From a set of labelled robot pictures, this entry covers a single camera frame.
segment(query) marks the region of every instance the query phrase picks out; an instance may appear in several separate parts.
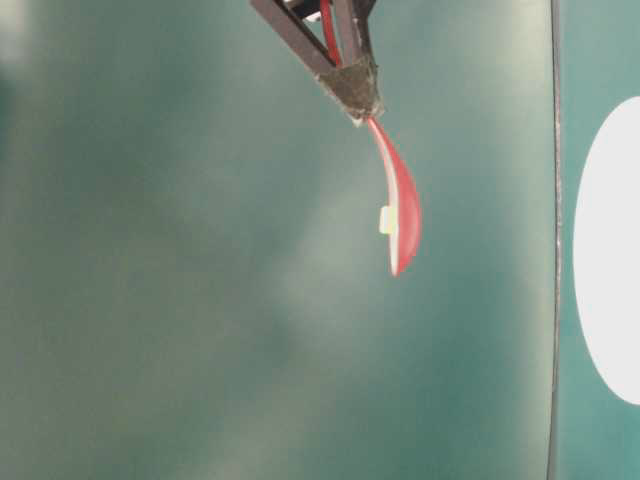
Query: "dark vertical line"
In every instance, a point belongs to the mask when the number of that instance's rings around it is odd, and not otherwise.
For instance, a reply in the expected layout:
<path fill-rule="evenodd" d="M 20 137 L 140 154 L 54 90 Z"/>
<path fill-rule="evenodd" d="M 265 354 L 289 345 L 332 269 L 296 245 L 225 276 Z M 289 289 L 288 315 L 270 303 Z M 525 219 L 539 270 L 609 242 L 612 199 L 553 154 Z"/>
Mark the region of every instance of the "dark vertical line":
<path fill-rule="evenodd" d="M 560 291 L 562 288 L 562 132 L 560 99 L 560 2 L 551 0 L 551 44 L 553 50 L 553 115 L 554 115 L 554 160 L 556 181 L 556 270 L 555 270 L 555 309 L 553 337 L 553 380 L 551 391 L 551 419 L 549 427 L 549 453 L 547 458 L 547 480 L 556 477 L 557 417 L 558 417 L 558 363 L 560 340 Z"/>

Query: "green surface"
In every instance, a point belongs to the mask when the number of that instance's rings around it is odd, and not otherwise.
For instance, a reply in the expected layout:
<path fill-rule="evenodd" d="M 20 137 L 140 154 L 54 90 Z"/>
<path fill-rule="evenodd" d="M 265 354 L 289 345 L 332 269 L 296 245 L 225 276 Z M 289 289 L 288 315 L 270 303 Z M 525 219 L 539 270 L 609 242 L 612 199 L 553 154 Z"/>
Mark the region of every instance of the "green surface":
<path fill-rule="evenodd" d="M 379 4 L 424 198 L 399 279 L 371 138 L 248 2 L 29 2 L 0 71 L 2 478 L 544 478 L 549 2 Z"/>
<path fill-rule="evenodd" d="M 632 0 L 559 0 L 558 4 L 564 274 L 556 478 L 636 480 L 640 408 L 616 397 L 593 365 L 580 327 L 571 260 L 576 199 L 589 148 L 609 113 L 640 94 L 640 4 Z"/>

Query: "black metal frame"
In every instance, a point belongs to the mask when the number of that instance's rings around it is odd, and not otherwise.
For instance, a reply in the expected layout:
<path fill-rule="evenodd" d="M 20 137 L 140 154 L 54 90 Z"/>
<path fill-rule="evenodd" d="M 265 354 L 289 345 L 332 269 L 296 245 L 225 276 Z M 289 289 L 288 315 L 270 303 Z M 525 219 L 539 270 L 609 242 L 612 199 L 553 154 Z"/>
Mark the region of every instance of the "black metal frame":
<path fill-rule="evenodd" d="M 319 11 L 319 0 L 294 2 L 293 6 L 283 0 L 251 0 L 256 11 L 356 122 L 383 111 L 368 25 L 375 3 L 333 0 L 343 57 L 342 65 L 336 67 L 327 48 L 303 21 Z"/>

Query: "white oval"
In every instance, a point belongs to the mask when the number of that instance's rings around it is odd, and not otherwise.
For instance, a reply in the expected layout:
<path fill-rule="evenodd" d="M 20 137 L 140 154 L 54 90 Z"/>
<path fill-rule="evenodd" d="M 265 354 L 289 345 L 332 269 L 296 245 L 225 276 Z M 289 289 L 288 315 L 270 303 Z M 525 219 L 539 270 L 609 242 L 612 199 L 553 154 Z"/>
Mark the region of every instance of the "white oval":
<path fill-rule="evenodd" d="M 640 405 L 640 97 L 605 120 L 582 173 L 573 237 L 580 321 L 608 387 Z"/>

